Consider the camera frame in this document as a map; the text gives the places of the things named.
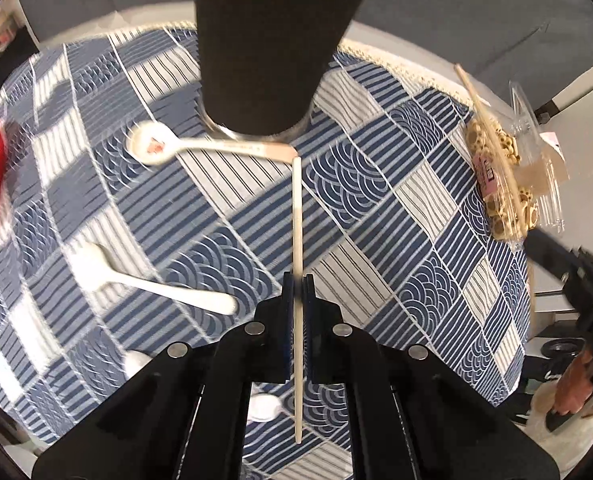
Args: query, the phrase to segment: gray floor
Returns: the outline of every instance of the gray floor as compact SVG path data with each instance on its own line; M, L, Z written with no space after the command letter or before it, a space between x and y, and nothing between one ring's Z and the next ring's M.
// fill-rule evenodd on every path
M39 40L114 10L182 1L20 0ZM506 100L518 80L534 107L593 66L590 0L365 0L357 19L460 62Z

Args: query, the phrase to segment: label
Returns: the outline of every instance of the label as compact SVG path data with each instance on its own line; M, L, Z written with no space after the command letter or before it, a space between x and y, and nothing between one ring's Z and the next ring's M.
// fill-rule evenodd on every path
M475 153L472 157L472 163L475 167L481 194L483 195L483 199L486 199L491 194L496 193L499 187L499 180L496 178L493 169L493 160L483 153Z

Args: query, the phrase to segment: silver screw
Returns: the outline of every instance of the silver screw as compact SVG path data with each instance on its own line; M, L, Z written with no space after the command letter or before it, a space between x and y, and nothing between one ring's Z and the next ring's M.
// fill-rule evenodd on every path
M170 357L183 357L188 353L188 345L185 343L174 343L168 346L168 355Z
M428 349L425 346L414 345L408 348L408 355L417 361L423 361L428 356Z
M345 323L338 323L333 326L333 332L339 337L347 337L352 333L352 327Z
M263 323L259 323L258 321L252 321L245 325L245 333L249 335L259 335L262 334L265 330L265 325Z

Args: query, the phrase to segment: chopstick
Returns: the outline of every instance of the chopstick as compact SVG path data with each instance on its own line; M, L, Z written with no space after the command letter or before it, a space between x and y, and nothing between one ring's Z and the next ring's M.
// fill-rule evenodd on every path
M506 158L503 156L503 152L501 151L501 144L499 142L499 138L496 136L494 132L494 128L490 122L490 117L488 116L487 110L483 108L481 104L481 100L479 95L477 94L477 90L475 89L474 85L470 81L465 70L463 67L457 63L455 65L455 71L461 78L465 89L470 94L472 98L473 105L475 106L475 110L477 111L477 115L481 123L483 123L483 127L485 129L485 133L487 134L488 141L490 141L491 145L493 146L494 155L501 162L501 166L503 167L503 173L505 174L505 181L508 184L510 196L512 197L512 202L514 204L514 208L517 212L517 219L519 224L519 229L521 231L521 237L525 238L528 235L528 226L526 224L526 219L523 218L523 215L518 214L521 211L521 200L519 200L519 187L517 186L517 181L514 178L514 173L510 169L510 165Z
M292 160L292 274L294 286L294 440L303 438L303 196L301 186L301 157Z

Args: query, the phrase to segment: black container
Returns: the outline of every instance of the black container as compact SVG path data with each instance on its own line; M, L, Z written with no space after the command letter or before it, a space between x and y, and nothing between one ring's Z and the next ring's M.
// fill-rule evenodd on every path
M202 99L215 134L290 140L361 0L196 0Z

